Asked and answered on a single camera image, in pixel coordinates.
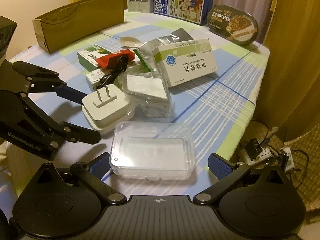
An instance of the printed logo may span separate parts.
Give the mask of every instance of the printed logo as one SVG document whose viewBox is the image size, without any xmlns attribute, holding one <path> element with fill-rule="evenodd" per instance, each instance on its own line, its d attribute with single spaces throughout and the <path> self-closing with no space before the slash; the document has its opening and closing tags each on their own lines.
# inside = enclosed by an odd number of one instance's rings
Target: printed logo
<svg viewBox="0 0 320 240">
<path fill-rule="evenodd" d="M 167 64 L 170 66 L 173 66 L 176 64 L 176 58 L 173 55 L 168 55 L 165 60 Z"/>
<path fill-rule="evenodd" d="M 165 200 L 163 198 L 157 198 L 155 201 L 157 201 L 159 204 L 161 204 Z"/>
</svg>

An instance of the table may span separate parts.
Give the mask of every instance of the table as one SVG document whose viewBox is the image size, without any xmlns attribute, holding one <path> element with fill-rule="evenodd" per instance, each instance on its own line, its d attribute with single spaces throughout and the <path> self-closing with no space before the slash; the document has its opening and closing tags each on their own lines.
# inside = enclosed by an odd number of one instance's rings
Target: table
<svg viewBox="0 0 320 240">
<path fill-rule="evenodd" d="M 11 60 L 26 61 L 57 71 L 70 87 L 91 93 L 84 76 L 87 71 L 79 64 L 77 51 L 98 44 L 115 52 L 121 49 L 120 37 L 133 36 L 145 42 L 168 35 L 178 28 L 184 28 L 194 39 L 209 38 L 219 66 L 216 73 L 170 88 L 175 102 L 174 122 L 187 123 L 192 128 L 196 168 L 186 181 L 124 179 L 112 172 L 107 173 L 102 180 L 127 197 L 131 194 L 189 194 L 192 198 L 215 181 L 208 172 L 208 156 L 211 153 L 218 153 L 226 159 L 232 156 L 253 115 L 269 50 L 256 42 L 246 47 L 235 45 L 211 33 L 205 26 L 161 15 L 125 12 L 123 24 L 85 37 L 51 55 L 35 45 Z M 57 122 L 90 127 L 81 106 L 76 103 L 54 93 L 30 94 L 29 97 Z M 94 146 L 65 143 L 53 163 L 56 167 L 68 167 L 79 160 L 88 162 L 110 151 L 112 136 L 112 133 L 107 134 Z M 45 161 L 10 144 L 7 145 L 7 154 L 12 179 L 20 194 Z"/>
</svg>

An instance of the white power adapter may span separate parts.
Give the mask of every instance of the white power adapter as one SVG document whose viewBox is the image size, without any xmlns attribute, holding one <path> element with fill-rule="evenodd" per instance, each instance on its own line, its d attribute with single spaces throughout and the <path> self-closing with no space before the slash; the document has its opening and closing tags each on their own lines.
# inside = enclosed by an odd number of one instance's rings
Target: white power adapter
<svg viewBox="0 0 320 240">
<path fill-rule="evenodd" d="M 134 106 L 115 85 L 107 85 L 82 99 L 82 112 L 91 127 L 105 134 L 118 122 L 134 116 Z"/>
<path fill-rule="evenodd" d="M 239 161 L 246 163 L 250 166 L 261 163 L 264 160 L 267 160 L 272 157 L 272 154 L 269 148 L 262 148 L 262 152 L 259 153 L 259 155 L 253 160 L 250 159 L 249 155 L 247 154 L 247 151 L 244 148 L 241 149 L 238 154 L 239 154 Z"/>
<path fill-rule="evenodd" d="M 291 154 L 290 148 L 289 147 L 283 147 L 280 150 L 283 150 L 289 157 L 287 165 L 285 167 L 285 171 L 289 171 L 291 169 L 294 169 L 295 166 L 294 166 L 294 162 L 293 162 L 293 158 L 292 158 L 292 154 Z"/>
</svg>

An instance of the wall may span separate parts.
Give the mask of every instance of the wall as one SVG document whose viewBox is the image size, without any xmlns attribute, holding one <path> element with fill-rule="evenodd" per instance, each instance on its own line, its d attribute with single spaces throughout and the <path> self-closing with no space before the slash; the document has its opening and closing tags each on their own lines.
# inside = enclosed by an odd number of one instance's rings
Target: wall
<svg viewBox="0 0 320 240">
<path fill-rule="evenodd" d="M 69 0 L 0 0 L 0 16 L 18 23 L 7 50 L 7 59 L 37 44 L 32 19 L 68 3 Z"/>
</svg>

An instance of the power strip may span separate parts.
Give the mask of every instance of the power strip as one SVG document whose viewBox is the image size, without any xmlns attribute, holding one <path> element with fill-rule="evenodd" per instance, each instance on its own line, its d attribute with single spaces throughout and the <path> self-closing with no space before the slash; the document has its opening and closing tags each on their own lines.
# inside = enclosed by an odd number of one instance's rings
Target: power strip
<svg viewBox="0 0 320 240">
<path fill-rule="evenodd" d="M 273 155 L 271 154 L 271 151 L 269 148 L 263 148 L 262 152 L 253 160 L 250 159 L 250 157 L 247 154 L 247 151 L 244 148 L 239 151 L 239 161 L 243 163 L 247 163 L 250 166 L 261 163 L 271 158 L 272 156 Z"/>
</svg>

